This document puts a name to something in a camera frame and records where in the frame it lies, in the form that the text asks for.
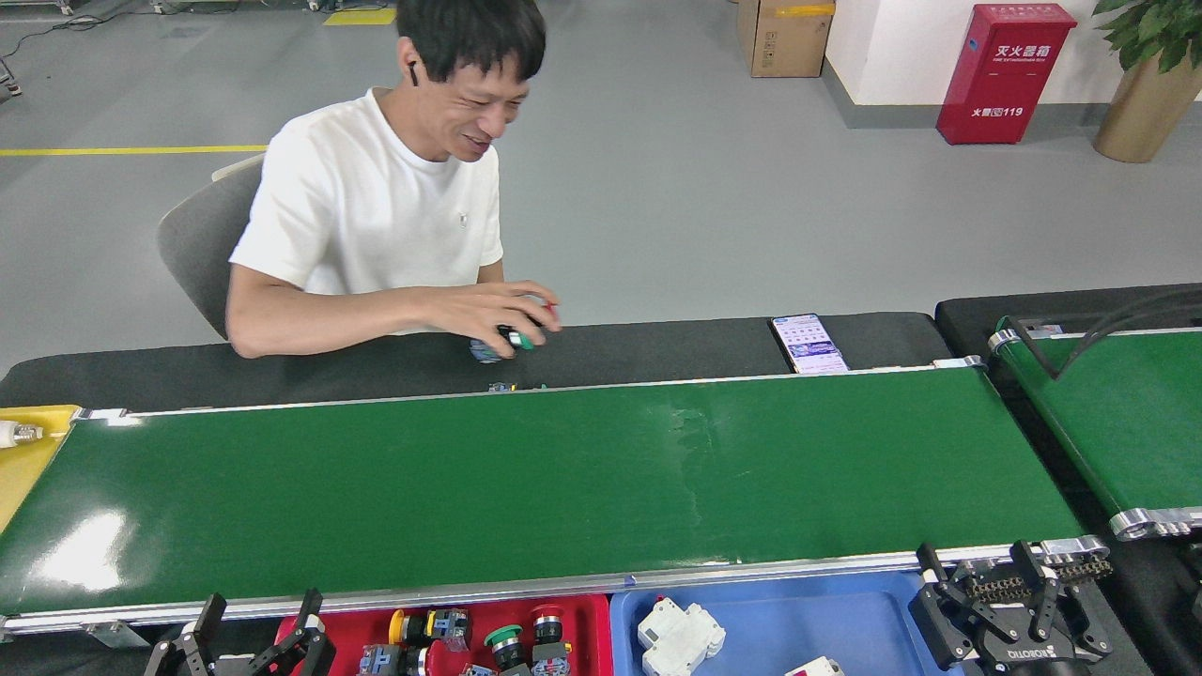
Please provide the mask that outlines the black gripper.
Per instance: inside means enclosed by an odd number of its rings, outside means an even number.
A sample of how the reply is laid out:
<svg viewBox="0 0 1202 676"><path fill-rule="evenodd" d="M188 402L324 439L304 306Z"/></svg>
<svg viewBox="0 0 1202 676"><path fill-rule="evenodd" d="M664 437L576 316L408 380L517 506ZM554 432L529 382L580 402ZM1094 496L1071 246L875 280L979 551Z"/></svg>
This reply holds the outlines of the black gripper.
<svg viewBox="0 0 1202 676"><path fill-rule="evenodd" d="M1010 561L1025 585L1030 624L1013 644L984 634L978 648L966 629L971 619L993 625L995 612L950 581L936 548L924 542L916 551L924 583L909 603L920 634L941 670L948 670L978 651L987 675L1081 675L1081 663L1097 663L1113 651L1113 641L1094 619L1096 605L1085 599L1085 585L1113 573L1109 561L1057 569L1036 556L1030 542L1016 542Z"/></svg>

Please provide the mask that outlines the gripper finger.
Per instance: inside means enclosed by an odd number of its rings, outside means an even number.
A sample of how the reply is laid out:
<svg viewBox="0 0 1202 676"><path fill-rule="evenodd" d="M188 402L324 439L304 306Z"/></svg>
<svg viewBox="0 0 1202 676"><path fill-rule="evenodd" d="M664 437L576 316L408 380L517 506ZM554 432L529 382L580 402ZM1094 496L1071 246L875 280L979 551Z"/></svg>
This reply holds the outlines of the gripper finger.
<svg viewBox="0 0 1202 676"><path fill-rule="evenodd" d="M189 675L218 675L210 642L216 638L225 611L224 595L212 594L197 619L186 624L179 638L153 647L145 675L177 675L180 665L188 668Z"/></svg>
<svg viewBox="0 0 1202 676"><path fill-rule="evenodd" d="M292 675L294 668L300 668L300 675L328 674L337 646L319 619L323 599L317 588L307 591L291 633L254 657L249 662L249 675Z"/></svg>

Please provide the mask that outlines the person's right hand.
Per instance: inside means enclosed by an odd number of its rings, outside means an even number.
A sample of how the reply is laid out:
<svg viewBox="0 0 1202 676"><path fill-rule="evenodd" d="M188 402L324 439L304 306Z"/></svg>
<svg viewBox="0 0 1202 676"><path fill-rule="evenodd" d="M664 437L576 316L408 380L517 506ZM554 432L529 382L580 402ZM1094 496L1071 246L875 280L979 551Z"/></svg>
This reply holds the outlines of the person's right hand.
<svg viewBox="0 0 1202 676"><path fill-rule="evenodd" d="M563 330L558 296L537 281L488 281L444 287L435 295L428 322L468 337L495 361L543 346Z"/></svg>

